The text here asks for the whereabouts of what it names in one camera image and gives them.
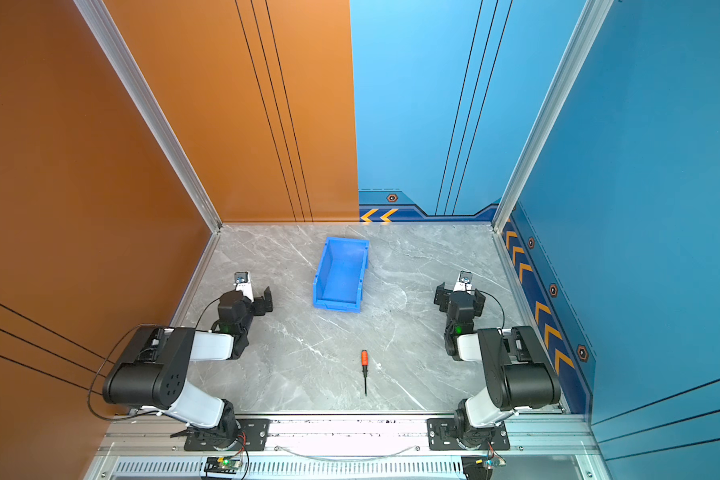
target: black mounting plate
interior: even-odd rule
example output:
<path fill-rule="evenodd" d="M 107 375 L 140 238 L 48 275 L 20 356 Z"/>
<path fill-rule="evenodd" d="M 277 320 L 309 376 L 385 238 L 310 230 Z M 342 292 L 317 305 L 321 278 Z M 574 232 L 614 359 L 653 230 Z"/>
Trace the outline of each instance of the black mounting plate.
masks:
<path fill-rule="evenodd" d="M 246 433 L 246 450 L 249 452 L 263 452 L 266 445 L 266 437 L 269 434 L 269 418 L 238 418 L 242 431 Z M 184 450 L 187 452 L 216 452 L 214 447 L 208 445 L 202 437 L 189 436 L 184 443 Z M 235 442 L 231 445 L 230 451 L 236 451 L 240 444 Z"/>
<path fill-rule="evenodd" d="M 462 448 L 455 437 L 449 434 L 455 430 L 456 421 L 452 418 L 427 418 L 427 435 L 430 450 L 467 450 Z M 494 450 L 509 450 L 509 437 L 504 424 L 486 428 L 490 432 L 490 444 Z"/>

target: yellow chevron arrow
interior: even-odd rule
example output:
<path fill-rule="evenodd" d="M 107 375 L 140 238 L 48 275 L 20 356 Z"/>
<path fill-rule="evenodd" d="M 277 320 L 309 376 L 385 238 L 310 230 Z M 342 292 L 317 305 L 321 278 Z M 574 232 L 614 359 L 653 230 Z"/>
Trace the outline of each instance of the yellow chevron arrow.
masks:
<path fill-rule="evenodd" d="M 563 337 L 560 336 L 560 332 L 552 328 L 549 323 L 547 323 L 547 325 L 544 326 L 544 344 L 547 346 L 547 348 L 550 348 L 550 333 L 552 335 L 555 335 L 560 340 L 563 339 Z"/>
<path fill-rule="evenodd" d="M 517 237 L 518 234 L 516 234 L 515 232 L 507 232 L 507 250 L 509 250 L 509 237 L 510 236 Z"/>
<path fill-rule="evenodd" d="M 366 222 L 368 222 L 370 224 L 373 222 L 373 220 L 371 220 L 368 217 L 371 215 L 374 215 L 376 212 L 378 212 L 378 208 L 371 208 L 370 210 L 368 210 L 368 212 L 365 215 L 360 217 L 360 220 L 365 220 Z"/>
<path fill-rule="evenodd" d="M 518 264 L 518 254 L 524 254 L 525 250 L 520 248 L 519 246 L 513 246 L 512 247 L 512 265 Z"/>
<path fill-rule="evenodd" d="M 530 268 L 530 265 L 520 262 L 520 283 L 523 283 L 523 270 L 534 271 L 534 269 Z"/>
<path fill-rule="evenodd" d="M 555 349 L 554 351 L 554 370 L 557 372 L 557 375 L 560 374 L 560 360 L 563 360 L 568 365 L 570 365 L 570 368 L 576 369 L 574 366 L 574 362 L 568 358 L 568 356 L 565 353 L 562 353 L 561 351 Z"/>
<path fill-rule="evenodd" d="M 546 305 L 543 304 L 543 303 L 536 302 L 536 324 L 537 324 L 537 325 L 539 324 L 539 311 L 540 311 L 540 310 L 543 311 L 543 312 L 547 312 L 547 313 L 549 313 L 550 315 L 552 315 L 552 312 L 550 312 L 550 308 L 549 308 L 548 306 L 546 306 Z"/>
<path fill-rule="evenodd" d="M 387 212 L 386 214 L 382 215 L 382 220 L 384 220 L 384 221 L 387 222 L 388 224 L 391 224 L 391 223 L 392 223 L 392 220 L 390 220 L 389 217 L 392 216 L 392 214 L 393 214 L 394 212 L 396 212 L 396 211 L 398 211 L 398 209 L 397 209 L 397 208 L 393 208 L 392 210 L 390 210 L 390 211 Z"/>

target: screwdriver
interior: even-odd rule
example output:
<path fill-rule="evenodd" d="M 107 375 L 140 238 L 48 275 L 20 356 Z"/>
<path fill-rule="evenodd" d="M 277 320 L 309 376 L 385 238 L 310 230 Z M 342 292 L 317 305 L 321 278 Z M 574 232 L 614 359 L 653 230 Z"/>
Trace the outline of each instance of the screwdriver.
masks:
<path fill-rule="evenodd" d="M 365 396 L 368 396 L 368 351 L 360 352 L 360 363 L 362 364 L 362 377 L 365 383 Z"/>

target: blue plastic bin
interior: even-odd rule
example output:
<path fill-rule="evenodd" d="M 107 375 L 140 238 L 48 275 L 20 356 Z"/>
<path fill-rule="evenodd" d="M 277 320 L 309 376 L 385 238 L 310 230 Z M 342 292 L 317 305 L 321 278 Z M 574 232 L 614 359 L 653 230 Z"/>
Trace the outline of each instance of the blue plastic bin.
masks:
<path fill-rule="evenodd" d="M 367 240 L 327 238 L 312 283 L 312 304 L 315 307 L 337 312 L 360 312 L 369 246 Z"/>

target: orange wall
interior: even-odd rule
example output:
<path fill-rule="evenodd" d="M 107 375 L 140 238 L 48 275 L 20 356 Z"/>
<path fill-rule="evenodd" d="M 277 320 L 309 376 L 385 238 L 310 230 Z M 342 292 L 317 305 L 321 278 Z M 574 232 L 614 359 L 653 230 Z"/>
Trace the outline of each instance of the orange wall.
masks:
<path fill-rule="evenodd" d="M 209 235 L 74 3 L 0 0 L 0 302 L 106 353 L 170 321 Z M 79 363 L 0 332 L 69 382 L 100 364 L 3 308 L 0 329 Z M 0 478 L 77 478 L 107 427 L 83 389 L 0 358 Z"/>
<path fill-rule="evenodd" d="M 226 222 L 358 219 L 348 0 L 106 0 Z"/>

